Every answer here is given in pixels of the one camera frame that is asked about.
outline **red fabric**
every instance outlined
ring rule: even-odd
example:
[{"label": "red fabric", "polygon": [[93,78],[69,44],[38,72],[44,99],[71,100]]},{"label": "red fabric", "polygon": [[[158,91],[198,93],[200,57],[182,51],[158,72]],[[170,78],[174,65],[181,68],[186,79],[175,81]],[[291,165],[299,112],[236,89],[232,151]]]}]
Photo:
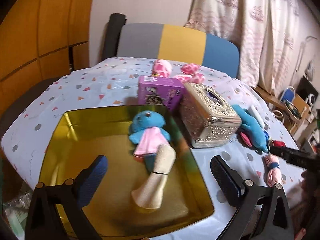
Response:
[{"label": "red fabric", "polygon": [[245,133],[243,133],[243,132],[239,132],[239,134],[240,134],[243,142],[244,142],[247,146],[252,147],[252,143],[251,143],[249,137],[248,137]]},{"label": "red fabric", "polygon": [[285,143],[282,142],[282,141],[275,141],[275,140],[272,140],[273,142],[273,145],[276,146],[276,147],[285,147]]}]

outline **blue plush toy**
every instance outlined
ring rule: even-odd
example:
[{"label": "blue plush toy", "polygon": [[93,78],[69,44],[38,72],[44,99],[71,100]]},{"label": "blue plush toy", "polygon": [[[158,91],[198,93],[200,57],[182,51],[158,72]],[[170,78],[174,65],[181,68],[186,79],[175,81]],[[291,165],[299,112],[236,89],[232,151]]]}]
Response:
[{"label": "blue plush toy", "polygon": [[241,128],[245,129],[248,132],[248,136],[253,146],[267,153],[268,148],[266,136],[258,121],[253,116],[249,115],[239,105],[232,105],[232,108],[240,116],[242,120]]},{"label": "blue plush toy", "polygon": [[134,144],[138,144],[145,129],[158,127],[167,141],[170,141],[170,134],[162,129],[164,125],[165,121],[161,114],[153,111],[140,112],[133,118],[132,124],[130,125],[129,130],[132,134],[129,136],[129,140]]}]

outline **ornate tissue box cover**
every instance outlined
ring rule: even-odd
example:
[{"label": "ornate tissue box cover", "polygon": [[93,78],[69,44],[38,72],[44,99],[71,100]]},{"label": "ornate tissue box cover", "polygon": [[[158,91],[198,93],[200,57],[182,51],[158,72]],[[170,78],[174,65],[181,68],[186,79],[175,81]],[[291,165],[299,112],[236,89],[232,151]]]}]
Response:
[{"label": "ornate tissue box cover", "polygon": [[194,148],[225,144],[241,125],[241,119],[213,88],[185,83],[180,114]]}]

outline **pink giraffe print plush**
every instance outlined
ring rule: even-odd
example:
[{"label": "pink giraffe print plush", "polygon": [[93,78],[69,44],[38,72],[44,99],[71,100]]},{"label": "pink giraffe print plush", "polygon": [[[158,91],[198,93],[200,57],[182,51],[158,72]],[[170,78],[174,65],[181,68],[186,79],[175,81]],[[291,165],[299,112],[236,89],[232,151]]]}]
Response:
[{"label": "pink giraffe print plush", "polygon": [[[180,80],[181,83],[190,82],[201,84],[205,80],[205,76],[197,71],[200,69],[200,66],[194,63],[185,64],[181,67],[181,72],[183,74],[179,74],[174,76]],[[169,61],[165,59],[157,59],[153,63],[152,67],[152,75],[166,77],[168,78],[172,72],[172,66]]]},{"label": "pink giraffe print plush", "polygon": [[169,77],[172,72],[172,66],[169,61],[165,59],[157,59],[153,63],[152,75],[160,77]]},{"label": "pink giraffe print plush", "polygon": [[181,67],[181,72],[184,74],[179,74],[173,78],[177,78],[181,83],[189,82],[201,84],[205,81],[205,76],[197,71],[200,69],[200,66],[194,63],[185,64]]}]

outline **orange wooden panel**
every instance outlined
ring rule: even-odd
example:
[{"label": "orange wooden panel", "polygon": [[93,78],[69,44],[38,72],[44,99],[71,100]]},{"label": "orange wooden panel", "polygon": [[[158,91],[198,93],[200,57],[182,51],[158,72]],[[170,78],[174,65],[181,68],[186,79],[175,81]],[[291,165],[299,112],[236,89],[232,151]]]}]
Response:
[{"label": "orange wooden panel", "polygon": [[89,43],[83,43],[72,47],[73,67],[75,70],[89,67]]},{"label": "orange wooden panel", "polygon": [[8,102],[3,94],[2,91],[2,84],[0,84],[0,116],[3,114],[3,112],[8,108]]},{"label": "orange wooden panel", "polygon": [[68,44],[68,16],[71,0],[41,0],[39,9],[39,55]]},{"label": "orange wooden panel", "polygon": [[0,25],[0,78],[37,57],[40,0],[17,0]]},{"label": "orange wooden panel", "polygon": [[5,91],[6,107],[41,80],[39,62],[37,60],[3,80],[1,85],[2,90]]},{"label": "orange wooden panel", "polygon": [[89,40],[92,0],[72,0],[69,15],[69,45]]},{"label": "orange wooden panel", "polygon": [[299,95],[295,95],[295,98],[293,100],[293,105],[299,110],[299,113],[302,114],[303,109],[306,107],[306,111],[304,113],[308,115],[309,111],[310,111],[310,106],[299,96]]},{"label": "orange wooden panel", "polygon": [[68,48],[53,52],[39,60],[43,79],[70,74]]}]

